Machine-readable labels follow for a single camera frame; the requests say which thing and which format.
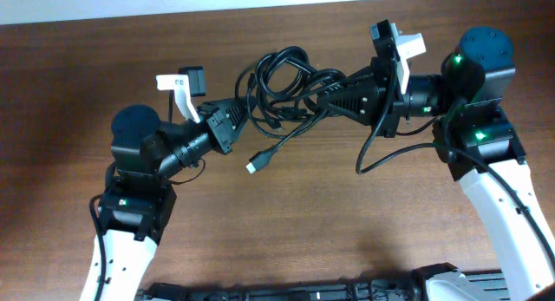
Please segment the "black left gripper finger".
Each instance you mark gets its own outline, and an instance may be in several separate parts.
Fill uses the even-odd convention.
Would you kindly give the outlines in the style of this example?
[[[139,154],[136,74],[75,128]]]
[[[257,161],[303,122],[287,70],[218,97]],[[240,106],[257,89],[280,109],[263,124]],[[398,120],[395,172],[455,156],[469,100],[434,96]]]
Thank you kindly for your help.
[[[245,96],[209,101],[207,104],[221,109],[225,115],[229,115],[231,121],[242,121],[244,118],[249,117],[247,111],[253,110],[257,105],[257,101],[253,96]]]
[[[232,123],[232,137],[238,139],[245,127],[248,115],[244,109],[227,109],[226,114]]]

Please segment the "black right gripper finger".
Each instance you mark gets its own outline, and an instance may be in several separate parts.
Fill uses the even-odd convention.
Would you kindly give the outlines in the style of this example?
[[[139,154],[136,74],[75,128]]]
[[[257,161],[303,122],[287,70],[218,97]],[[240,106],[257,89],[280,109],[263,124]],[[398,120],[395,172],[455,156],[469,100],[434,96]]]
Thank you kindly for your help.
[[[335,115],[345,116],[364,126],[374,121],[382,92],[375,80],[367,79],[345,88],[317,96],[317,106]]]
[[[340,81],[338,81],[336,85],[333,87],[333,90],[334,91],[344,90],[348,87],[355,86],[356,84],[372,79],[373,77],[374,77],[373,69],[370,66],[366,66],[356,71],[354,74],[346,76]]]

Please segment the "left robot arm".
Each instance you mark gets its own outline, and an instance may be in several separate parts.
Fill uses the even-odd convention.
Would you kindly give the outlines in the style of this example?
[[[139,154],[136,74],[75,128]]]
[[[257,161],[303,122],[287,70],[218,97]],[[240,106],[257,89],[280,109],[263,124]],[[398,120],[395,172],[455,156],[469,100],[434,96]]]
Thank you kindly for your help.
[[[160,244],[177,194],[173,176],[204,168],[205,154],[229,154],[256,106],[254,97],[206,101],[200,120],[162,121],[142,104],[113,119],[103,193],[89,201],[95,248],[83,300],[132,300]]]

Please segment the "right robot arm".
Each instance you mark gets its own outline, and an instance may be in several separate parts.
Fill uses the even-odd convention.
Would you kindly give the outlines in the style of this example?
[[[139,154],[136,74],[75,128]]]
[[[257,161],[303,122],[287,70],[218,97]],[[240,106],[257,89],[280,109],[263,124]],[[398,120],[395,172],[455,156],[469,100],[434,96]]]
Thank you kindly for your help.
[[[373,25],[376,55],[368,67],[325,88],[317,105],[371,127],[373,137],[398,135],[401,119],[426,117],[435,150],[478,213],[513,300],[554,293],[554,237],[532,186],[526,152],[501,107],[513,81],[513,44],[502,31],[466,31],[437,75],[412,75],[424,53],[421,34],[392,22]]]

